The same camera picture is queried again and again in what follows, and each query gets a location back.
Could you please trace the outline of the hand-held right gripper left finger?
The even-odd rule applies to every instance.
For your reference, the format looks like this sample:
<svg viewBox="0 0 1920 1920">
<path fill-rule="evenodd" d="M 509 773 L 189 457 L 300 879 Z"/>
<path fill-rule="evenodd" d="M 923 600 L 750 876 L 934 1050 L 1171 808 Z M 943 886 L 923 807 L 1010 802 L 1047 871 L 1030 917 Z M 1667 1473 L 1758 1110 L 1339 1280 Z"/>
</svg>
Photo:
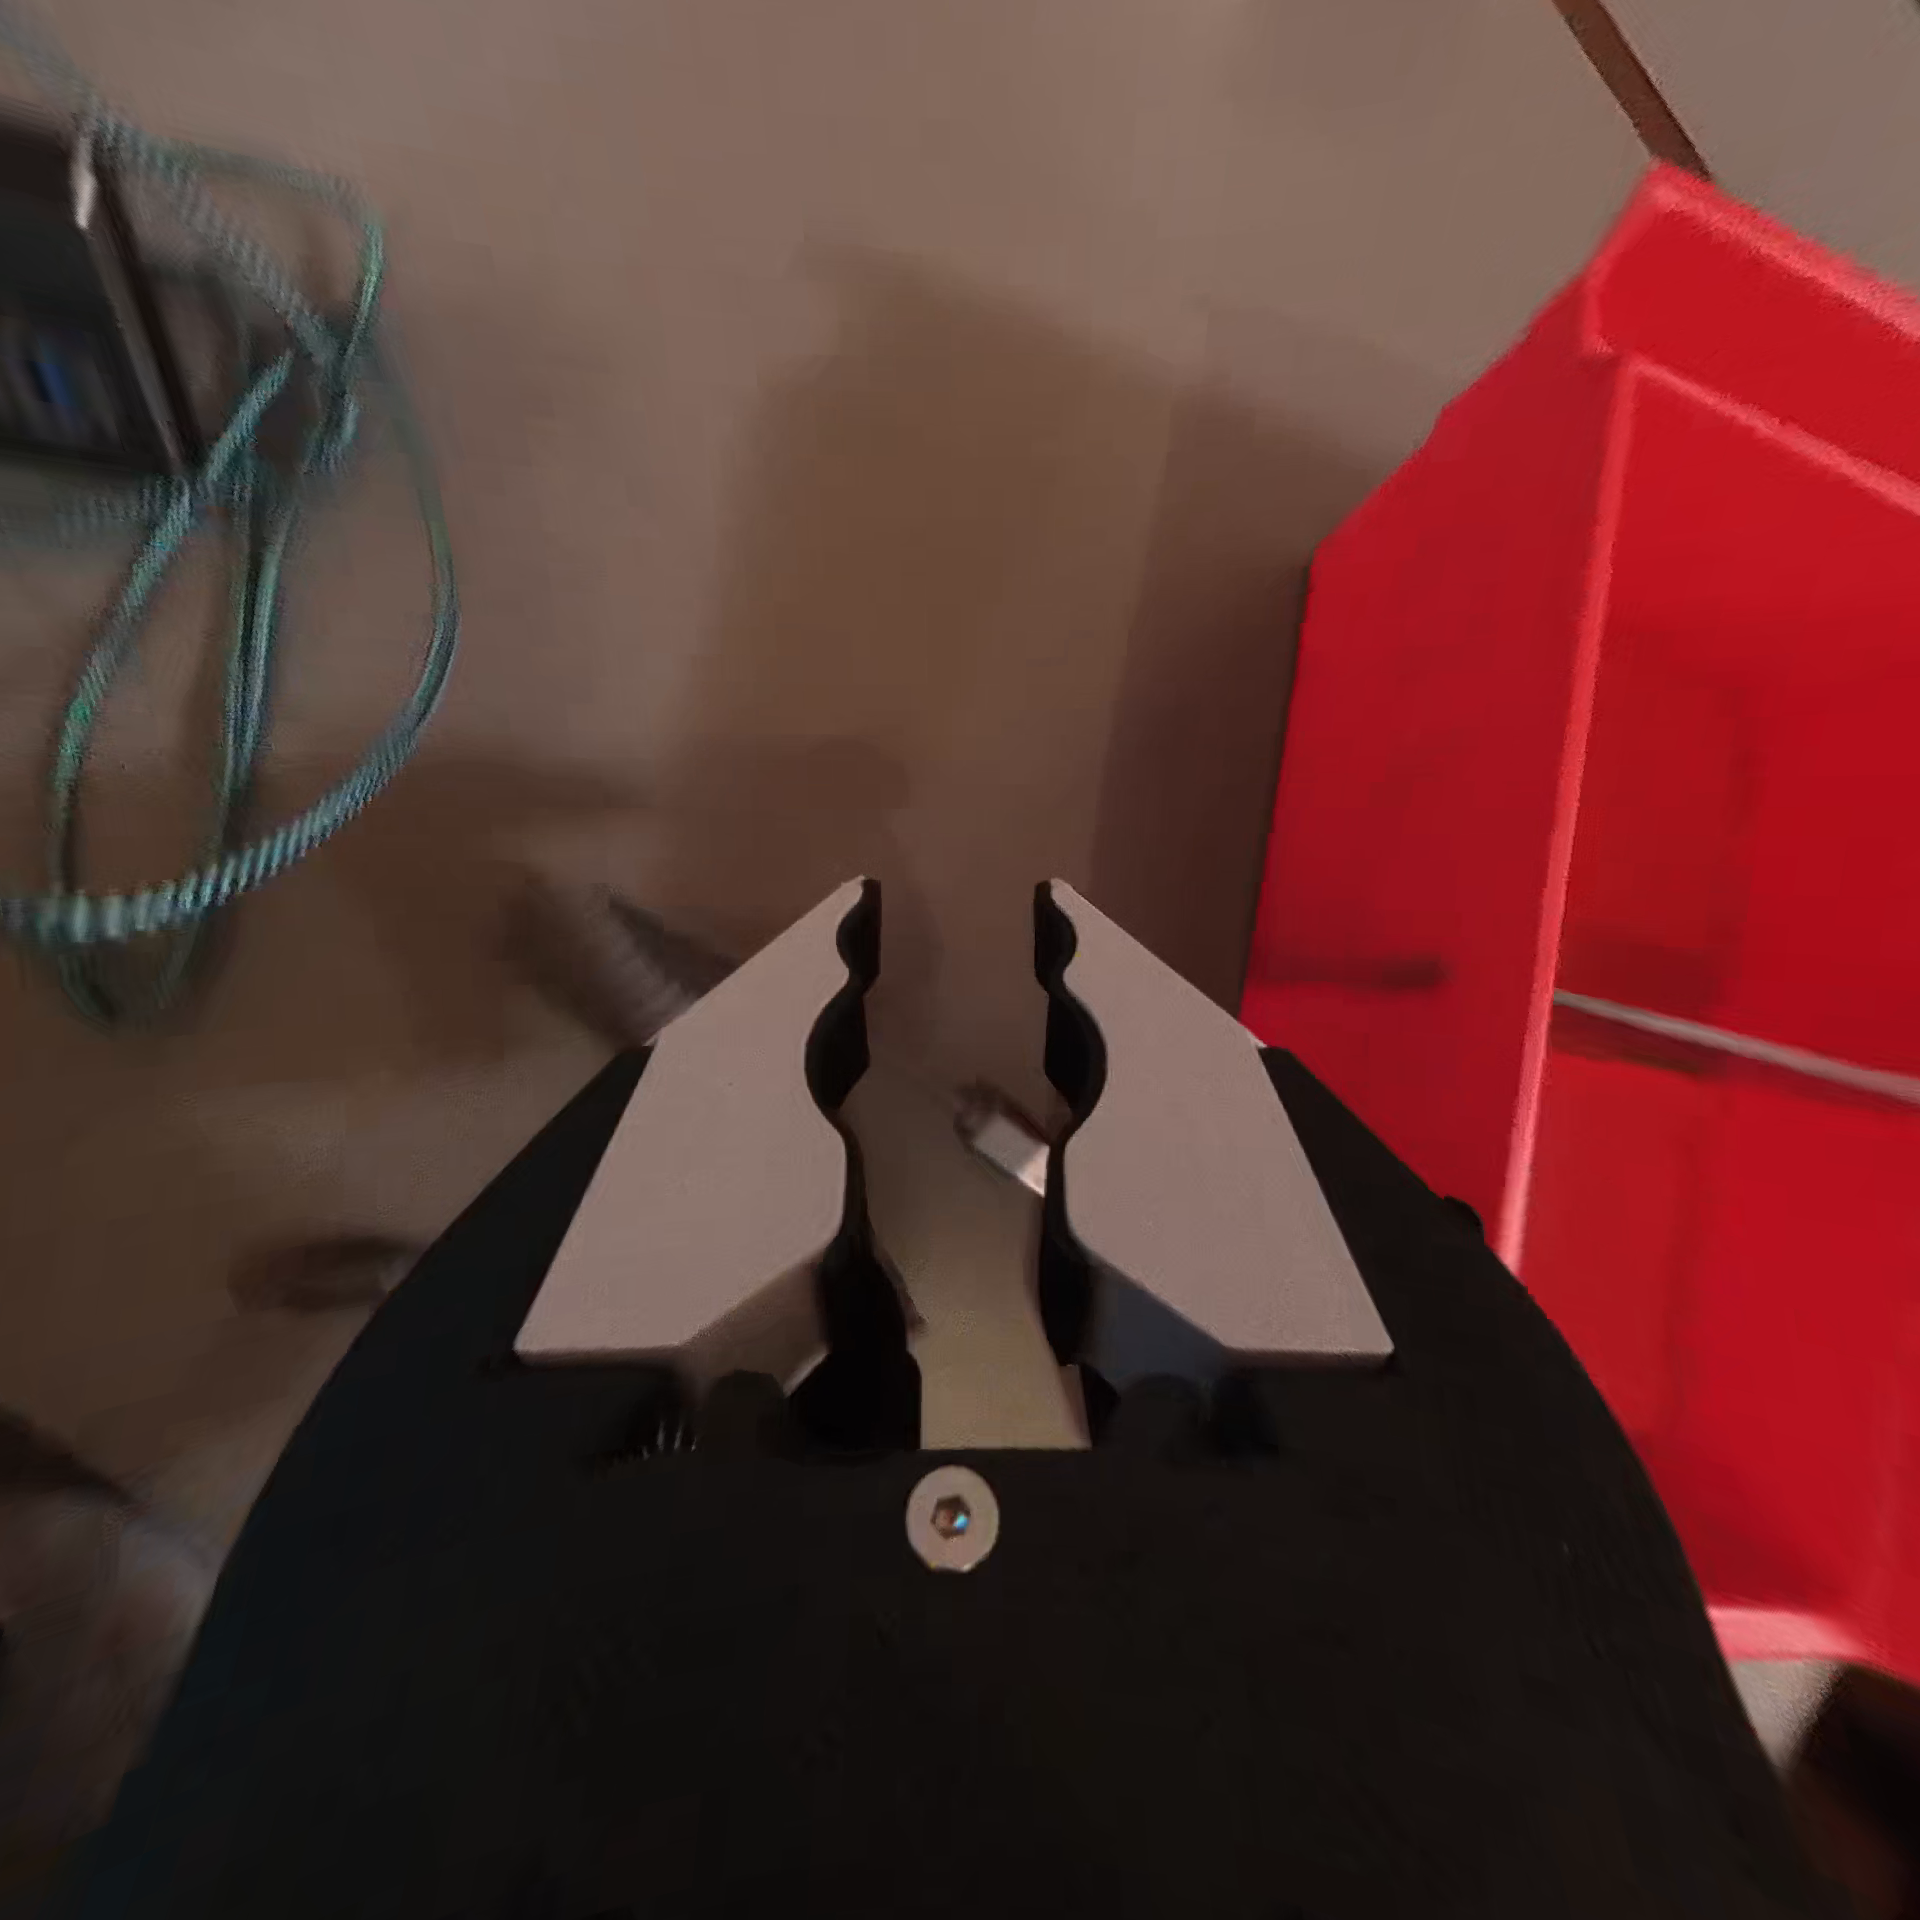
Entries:
<svg viewBox="0 0 1920 1920">
<path fill-rule="evenodd" d="M 847 1097 L 871 1067 L 880 881 L 847 879 L 744 958 L 609 886 L 541 886 L 545 983 L 640 1053 L 598 1166 L 516 1334 L 529 1364 L 893 1373 L 915 1312 L 883 1259 Z"/>
</svg>

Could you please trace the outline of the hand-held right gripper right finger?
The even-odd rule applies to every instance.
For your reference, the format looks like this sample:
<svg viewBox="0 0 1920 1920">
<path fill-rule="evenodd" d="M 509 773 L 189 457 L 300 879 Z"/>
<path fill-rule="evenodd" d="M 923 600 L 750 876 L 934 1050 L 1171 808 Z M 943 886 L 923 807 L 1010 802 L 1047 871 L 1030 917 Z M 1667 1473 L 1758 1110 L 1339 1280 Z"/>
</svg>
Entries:
<svg viewBox="0 0 1920 1920">
<path fill-rule="evenodd" d="M 1041 1328 L 1127 1392 L 1255 1369 L 1382 1369 L 1393 1338 L 1262 1040 L 1066 879 L 1033 892 Z"/>
</svg>

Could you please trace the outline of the red plastic bin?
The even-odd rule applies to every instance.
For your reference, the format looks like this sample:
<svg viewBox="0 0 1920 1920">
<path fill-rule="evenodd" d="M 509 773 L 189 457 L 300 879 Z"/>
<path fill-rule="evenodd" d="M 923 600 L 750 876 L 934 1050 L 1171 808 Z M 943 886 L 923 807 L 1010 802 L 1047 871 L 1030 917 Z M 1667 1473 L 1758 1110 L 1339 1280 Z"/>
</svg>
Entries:
<svg viewBox="0 0 1920 1920">
<path fill-rule="evenodd" d="M 1920 312 L 1656 166 L 1308 565 L 1242 1023 L 1461 1198 L 1730 1660 L 1915 1679 Z"/>
</svg>

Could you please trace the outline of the black multiport usb hub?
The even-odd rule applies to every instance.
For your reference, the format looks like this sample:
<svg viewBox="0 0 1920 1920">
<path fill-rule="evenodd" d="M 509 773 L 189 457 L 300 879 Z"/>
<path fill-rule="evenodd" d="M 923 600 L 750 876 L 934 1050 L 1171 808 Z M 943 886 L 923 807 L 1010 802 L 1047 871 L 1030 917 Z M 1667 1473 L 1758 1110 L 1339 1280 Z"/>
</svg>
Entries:
<svg viewBox="0 0 1920 1920">
<path fill-rule="evenodd" d="M 0 446 L 7 462 L 181 479 L 204 439 L 102 142 L 0 119 Z"/>
</svg>

